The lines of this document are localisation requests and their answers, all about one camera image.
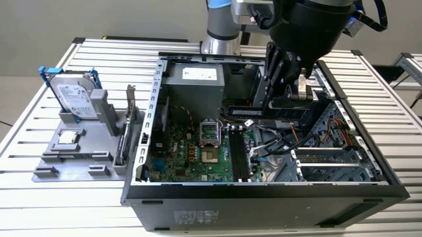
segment metal slotted table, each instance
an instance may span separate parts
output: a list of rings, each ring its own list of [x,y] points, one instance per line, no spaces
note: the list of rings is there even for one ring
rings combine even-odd
[[[199,53],[198,43],[87,39],[74,43],[58,67],[101,73],[109,102],[126,108],[127,84],[147,108],[158,52]],[[265,57],[265,47],[244,46],[245,56]],[[324,57],[380,149],[412,197],[341,230],[306,232],[213,231],[161,235],[422,236],[422,122],[366,59],[350,51]],[[121,206],[123,181],[34,183],[33,171],[59,124],[59,104],[43,85],[0,143],[0,236],[155,236],[131,207]]]
[[[420,85],[422,85],[422,54],[402,53],[393,65],[401,66]]]

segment white floor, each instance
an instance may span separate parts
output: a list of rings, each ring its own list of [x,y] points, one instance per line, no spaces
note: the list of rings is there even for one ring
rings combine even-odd
[[[0,77],[0,120],[3,122],[15,123],[42,84],[41,77]],[[10,128],[0,123],[0,141]]]

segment label sticker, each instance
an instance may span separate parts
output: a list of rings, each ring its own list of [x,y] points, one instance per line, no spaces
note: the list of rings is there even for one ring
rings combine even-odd
[[[185,68],[182,79],[217,80],[217,68]]]
[[[233,115],[256,115],[256,116],[261,116],[264,115],[262,111],[253,111],[253,110],[234,110],[232,112]]]
[[[217,223],[219,211],[174,211],[174,219],[177,224],[213,224]]]
[[[246,125],[248,127],[252,126],[253,124],[254,124],[254,121],[253,121],[252,119],[245,122],[245,125]]]
[[[61,84],[58,85],[58,89],[71,113],[82,119],[98,119],[86,88],[79,85]]]

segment blue drive bracket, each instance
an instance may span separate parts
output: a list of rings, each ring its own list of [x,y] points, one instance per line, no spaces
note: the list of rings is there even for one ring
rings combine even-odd
[[[43,78],[43,81],[46,82],[47,87],[53,90],[54,96],[55,96],[57,99],[58,99],[58,102],[59,102],[59,104],[61,104],[62,110],[66,111],[65,106],[63,106],[62,103],[61,103],[58,94],[55,93],[55,90],[54,90],[54,88],[53,88],[51,81],[49,80],[49,76],[50,76],[50,75],[59,75],[59,74],[63,73],[63,68],[50,68],[50,69],[47,70],[47,72],[46,72],[46,66],[41,66],[41,68],[39,68],[39,73],[41,73],[41,77]]]
[[[95,70],[95,68],[91,68],[90,73],[91,73],[91,75],[94,77],[97,89],[103,89],[102,82],[101,82],[101,77],[99,77],[99,72]]]

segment green circuit board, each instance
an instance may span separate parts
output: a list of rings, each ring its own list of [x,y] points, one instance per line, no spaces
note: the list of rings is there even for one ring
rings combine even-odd
[[[167,157],[161,158],[163,165],[153,167],[153,182],[234,182],[230,156],[229,131],[222,131],[222,143],[218,148],[199,147],[199,133],[191,134],[182,126],[170,128]],[[246,131],[245,140],[254,141],[254,133]],[[262,181],[261,170],[252,177],[253,182]]]

